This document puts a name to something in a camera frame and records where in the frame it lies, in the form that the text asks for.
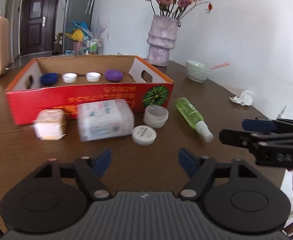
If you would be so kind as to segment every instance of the wooden table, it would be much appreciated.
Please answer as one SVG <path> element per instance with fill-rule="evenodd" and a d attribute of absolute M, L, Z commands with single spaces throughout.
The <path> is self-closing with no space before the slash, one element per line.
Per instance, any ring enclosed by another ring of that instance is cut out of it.
<path fill-rule="evenodd" d="M 232 103 L 229 97 L 234 95 L 210 80 L 197 83 L 188 79 L 185 68 L 177 63 L 170 62 L 167 68 L 159 69 L 173 79 L 175 85 L 168 106 L 168 121 L 157 129 L 157 139 L 148 147 L 135 144 L 130 136 L 81 142 L 76 120 L 67 123 L 63 139 L 38 140 L 31 125 L 17 126 L 13 123 L 3 92 L 19 69 L 11 69 L 0 77 L 0 200 L 46 159 L 72 162 L 84 155 L 94 157 L 105 148 L 112 149 L 113 159 L 102 181 L 112 193 L 126 190 L 173 191 L 176 194 L 188 181 L 177 160 L 181 147 L 219 162 L 230 162 L 238 157 L 254 164 L 254 157 L 246 149 L 222 145 L 218 134 L 224 127 L 239 129 L 243 119 L 262 114 L 253 107 Z M 200 138 L 176 109 L 174 102 L 182 96 L 188 98 L 204 116 L 215 136 L 212 142 L 206 143 Z M 136 126 L 143 124 L 143 114 L 135 117 Z M 258 170 L 280 187 L 284 169 L 258 167 Z M 0 227 L 5 230 L 1 217 Z"/>

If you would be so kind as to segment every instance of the green pumpkin picture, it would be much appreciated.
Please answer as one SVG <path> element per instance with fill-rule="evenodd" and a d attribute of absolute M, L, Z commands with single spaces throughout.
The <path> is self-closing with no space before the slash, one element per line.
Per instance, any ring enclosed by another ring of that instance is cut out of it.
<path fill-rule="evenodd" d="M 145 93 L 142 100 L 142 105 L 147 107 L 149 105 L 162 106 L 168 97 L 168 89 L 165 86 L 156 86 Z"/>

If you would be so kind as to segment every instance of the red box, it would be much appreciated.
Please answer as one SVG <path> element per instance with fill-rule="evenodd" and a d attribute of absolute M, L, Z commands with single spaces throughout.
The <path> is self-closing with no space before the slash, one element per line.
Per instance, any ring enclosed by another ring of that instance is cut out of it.
<path fill-rule="evenodd" d="M 121 82 L 112 83 L 103 75 L 108 69 L 124 73 Z M 52 86 L 42 87 L 45 73 L 77 73 L 74 83 L 61 78 Z M 99 72 L 99 82 L 91 83 L 80 74 Z M 137 56 L 71 56 L 38 58 L 30 61 L 5 90 L 16 124 L 32 123 L 44 109 L 63 109 L 77 118 L 77 105 L 86 102 L 124 98 L 134 113 L 143 113 L 147 105 L 167 107 L 174 82 Z"/>

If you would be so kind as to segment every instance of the ribbed gray surface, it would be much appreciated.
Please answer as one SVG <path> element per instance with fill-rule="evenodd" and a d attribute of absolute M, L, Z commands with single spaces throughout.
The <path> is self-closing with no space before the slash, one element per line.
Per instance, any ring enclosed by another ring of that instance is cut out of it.
<path fill-rule="evenodd" d="M 197 204 L 177 200 L 171 192 L 118 192 L 92 204 L 76 224 L 57 233 L 32 236 L 9 231 L 2 240 L 288 240 L 280 232 L 241 236 L 224 231 Z"/>

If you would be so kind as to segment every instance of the green liquid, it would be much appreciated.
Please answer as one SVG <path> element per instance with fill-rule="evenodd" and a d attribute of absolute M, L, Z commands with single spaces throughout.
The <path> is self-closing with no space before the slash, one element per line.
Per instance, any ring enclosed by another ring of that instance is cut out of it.
<path fill-rule="evenodd" d="M 198 122 L 204 121 L 202 115 L 186 98 L 179 98 L 175 105 L 193 129 Z"/>

